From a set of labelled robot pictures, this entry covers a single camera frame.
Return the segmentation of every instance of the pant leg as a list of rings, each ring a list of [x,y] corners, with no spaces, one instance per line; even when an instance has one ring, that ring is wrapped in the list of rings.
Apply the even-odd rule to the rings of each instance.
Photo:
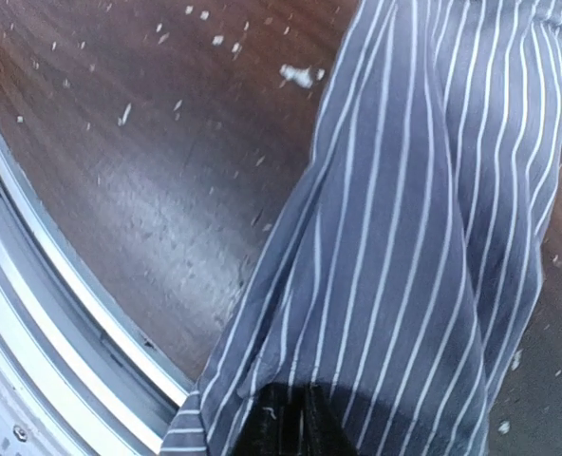
[[[227,453],[272,381],[323,385],[363,454],[484,451],[561,131],[560,2],[364,1],[313,161],[163,451]]]

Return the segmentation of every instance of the metal edge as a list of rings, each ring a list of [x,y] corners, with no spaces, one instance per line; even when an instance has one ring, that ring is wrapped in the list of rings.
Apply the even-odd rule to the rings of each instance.
[[[64,239],[4,144],[0,135],[0,179],[53,267],[119,349],[180,407],[191,382],[160,350],[146,347],[151,343]]]
[[[23,442],[15,432],[22,432]],[[0,344],[0,454],[88,454],[43,405]]]
[[[76,338],[78,328],[75,331],[68,327],[69,322],[63,322],[66,331],[62,333],[62,327],[56,326],[42,305],[56,301],[47,293],[45,282],[27,282],[33,274],[22,258],[29,256],[31,241],[22,235],[21,222],[13,218],[9,202],[2,196],[0,193],[0,343],[7,357],[1,363],[20,372],[22,390],[43,397],[37,416],[48,414],[49,421],[56,421],[53,416],[61,417],[58,426],[69,427],[68,432],[78,435],[98,454],[142,454],[147,448],[157,452],[161,436],[117,395],[117,389],[122,388],[122,382],[115,380],[118,375],[107,369],[100,377],[93,370],[103,358],[88,351],[87,356],[93,359],[83,359],[77,351],[82,347],[85,354],[84,343]],[[37,290],[41,290],[38,298],[34,294]],[[99,363],[112,367],[112,363]],[[104,378],[114,381],[104,382]]]

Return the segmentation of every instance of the screw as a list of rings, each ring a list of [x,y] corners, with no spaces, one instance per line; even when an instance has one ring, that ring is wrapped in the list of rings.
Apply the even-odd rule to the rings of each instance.
[[[26,432],[17,425],[13,427],[13,435],[20,442],[25,442],[28,439]]]

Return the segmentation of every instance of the dark wood floor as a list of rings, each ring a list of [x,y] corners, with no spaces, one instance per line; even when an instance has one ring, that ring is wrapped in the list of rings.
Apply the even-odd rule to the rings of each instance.
[[[0,0],[11,151],[103,285],[193,378],[307,162],[355,4]],[[304,89],[283,84],[282,65],[326,74]],[[562,455],[562,175],[544,257],[493,454]]]

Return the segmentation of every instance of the white debris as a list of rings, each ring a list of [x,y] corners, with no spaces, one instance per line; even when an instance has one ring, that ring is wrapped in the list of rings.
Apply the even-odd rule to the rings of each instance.
[[[263,407],[262,409],[265,410],[265,411],[267,411],[268,413],[270,413],[270,414],[271,414],[271,418],[272,418],[273,420],[276,420],[276,419],[277,419],[277,416],[274,414],[274,408],[272,408],[272,407]]]
[[[169,39],[169,32],[165,33],[164,35],[161,35],[159,38],[159,44],[162,45],[164,42],[166,42]]]
[[[521,354],[524,351],[522,349],[518,350],[515,352],[515,354],[513,355],[513,361],[511,361],[511,370],[515,371],[518,367],[519,364],[521,363]]]
[[[498,432],[500,432],[502,435],[507,435],[510,429],[511,429],[511,424],[507,420],[505,420],[502,423],[500,423],[500,426],[498,427]]]
[[[291,65],[283,65],[281,69],[279,69],[279,74],[281,74],[286,81],[294,81],[302,88],[312,87],[313,81],[310,75],[310,67],[294,68]]]
[[[129,113],[131,112],[131,104],[128,104],[122,113],[122,117],[119,117],[119,126],[127,124],[127,119],[129,118]]]

